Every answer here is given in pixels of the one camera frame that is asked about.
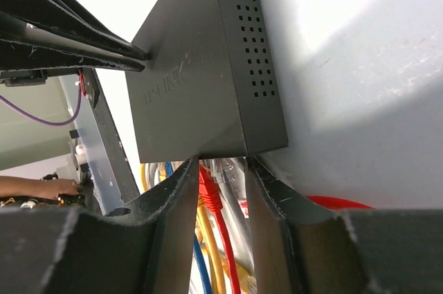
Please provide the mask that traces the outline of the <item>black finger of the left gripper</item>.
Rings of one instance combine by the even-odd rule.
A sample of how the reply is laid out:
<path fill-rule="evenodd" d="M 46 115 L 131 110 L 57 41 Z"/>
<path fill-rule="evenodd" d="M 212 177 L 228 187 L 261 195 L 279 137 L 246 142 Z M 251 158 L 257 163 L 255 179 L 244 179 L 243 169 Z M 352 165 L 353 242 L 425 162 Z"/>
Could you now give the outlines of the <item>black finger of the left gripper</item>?
<path fill-rule="evenodd" d="M 1 0 L 1 70 L 142 71 L 148 53 L 112 33 L 77 0 Z"/>

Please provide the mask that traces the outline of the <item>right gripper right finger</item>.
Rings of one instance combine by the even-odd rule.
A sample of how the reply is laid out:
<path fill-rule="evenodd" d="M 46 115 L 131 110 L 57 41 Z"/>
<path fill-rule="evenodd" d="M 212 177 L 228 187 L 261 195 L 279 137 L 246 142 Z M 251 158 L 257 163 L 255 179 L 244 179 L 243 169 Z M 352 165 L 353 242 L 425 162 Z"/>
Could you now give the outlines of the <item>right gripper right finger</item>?
<path fill-rule="evenodd" d="M 441 293 L 442 211 L 332 211 L 251 157 L 246 195 L 259 293 Z"/>

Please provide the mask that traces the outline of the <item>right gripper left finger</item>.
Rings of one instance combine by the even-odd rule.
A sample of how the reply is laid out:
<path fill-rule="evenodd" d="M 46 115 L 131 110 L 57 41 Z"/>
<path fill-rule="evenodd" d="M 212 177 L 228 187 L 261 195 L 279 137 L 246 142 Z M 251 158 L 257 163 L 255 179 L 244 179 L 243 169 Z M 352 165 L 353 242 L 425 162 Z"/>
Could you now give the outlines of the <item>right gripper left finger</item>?
<path fill-rule="evenodd" d="M 104 216 L 1 209 L 2 293 L 187 293 L 199 160 Z"/>

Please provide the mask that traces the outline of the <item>black network switch box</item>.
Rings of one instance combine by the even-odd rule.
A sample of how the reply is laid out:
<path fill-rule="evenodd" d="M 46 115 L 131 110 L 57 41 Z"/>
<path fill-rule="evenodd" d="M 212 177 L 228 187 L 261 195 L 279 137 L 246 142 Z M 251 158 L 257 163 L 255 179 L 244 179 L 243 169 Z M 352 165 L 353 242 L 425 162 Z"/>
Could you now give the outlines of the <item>black network switch box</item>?
<path fill-rule="evenodd" d="M 286 147 L 260 0 L 157 0 L 127 73 L 142 163 L 245 157 Z"/>

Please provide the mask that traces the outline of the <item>person's bare hand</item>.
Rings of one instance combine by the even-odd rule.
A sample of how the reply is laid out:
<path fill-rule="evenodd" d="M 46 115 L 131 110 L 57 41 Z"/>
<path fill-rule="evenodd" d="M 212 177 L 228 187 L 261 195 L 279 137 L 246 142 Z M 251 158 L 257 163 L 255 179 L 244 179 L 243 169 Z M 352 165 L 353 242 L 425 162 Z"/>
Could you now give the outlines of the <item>person's bare hand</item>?
<path fill-rule="evenodd" d="M 72 179 L 42 181 L 12 176 L 1 177 L 1 198 L 30 196 L 39 199 L 57 200 L 60 194 L 76 195 L 80 185 Z"/>

